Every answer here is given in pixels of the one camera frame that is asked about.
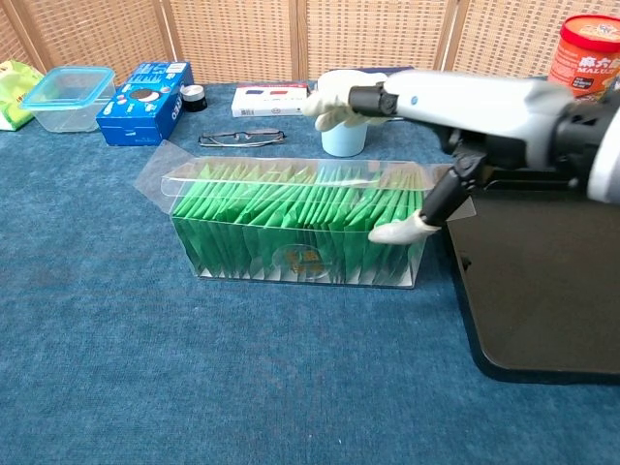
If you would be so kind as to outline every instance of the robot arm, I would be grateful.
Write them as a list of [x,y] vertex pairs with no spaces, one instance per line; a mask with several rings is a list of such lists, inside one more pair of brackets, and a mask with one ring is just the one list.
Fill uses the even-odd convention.
[[482,182],[484,167],[568,170],[590,198],[620,203],[620,92],[578,103],[543,80],[405,71],[351,86],[348,108],[426,124],[456,156],[416,218],[383,225],[371,240],[406,243],[436,231]]

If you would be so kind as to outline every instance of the plastic food container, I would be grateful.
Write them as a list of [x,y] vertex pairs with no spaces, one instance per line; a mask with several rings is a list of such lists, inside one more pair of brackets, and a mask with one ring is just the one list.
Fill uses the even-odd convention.
[[96,116],[114,95],[114,71],[104,67],[54,68],[21,103],[53,133],[80,133],[98,128]]
[[564,22],[549,80],[565,84],[579,97],[604,91],[618,70],[620,19],[578,15]]
[[135,186],[169,214],[204,278],[412,288],[424,240],[368,240],[420,208],[438,169],[413,162],[195,158],[164,141]]

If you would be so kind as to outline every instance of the can lid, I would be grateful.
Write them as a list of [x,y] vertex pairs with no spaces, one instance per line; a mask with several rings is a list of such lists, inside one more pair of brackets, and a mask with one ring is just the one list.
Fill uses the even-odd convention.
[[184,85],[181,94],[185,102],[196,102],[204,98],[204,88],[201,85]]
[[560,36],[588,50],[620,52],[620,19],[605,15],[571,16],[564,21]]

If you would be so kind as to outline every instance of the black tray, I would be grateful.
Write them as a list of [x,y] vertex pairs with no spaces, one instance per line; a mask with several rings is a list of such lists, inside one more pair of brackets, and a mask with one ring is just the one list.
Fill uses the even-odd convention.
[[520,176],[444,228],[474,361],[502,381],[620,383],[620,206]]

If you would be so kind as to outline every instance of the woven screen panel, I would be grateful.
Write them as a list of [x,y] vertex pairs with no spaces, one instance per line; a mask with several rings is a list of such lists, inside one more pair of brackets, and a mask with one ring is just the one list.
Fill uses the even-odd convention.
[[170,6],[196,81],[292,78],[288,0],[170,0]]
[[307,0],[308,74],[334,68],[432,69],[447,0]]
[[16,31],[9,22],[9,18],[0,8],[0,31],[2,31],[2,41],[0,42],[0,63],[5,60],[16,60],[21,63],[30,63],[30,58],[25,48],[19,41]]
[[20,0],[53,66],[109,66],[121,82],[142,61],[167,61],[151,0]]
[[546,76],[564,20],[620,15],[617,0],[471,0],[452,67],[495,76]]

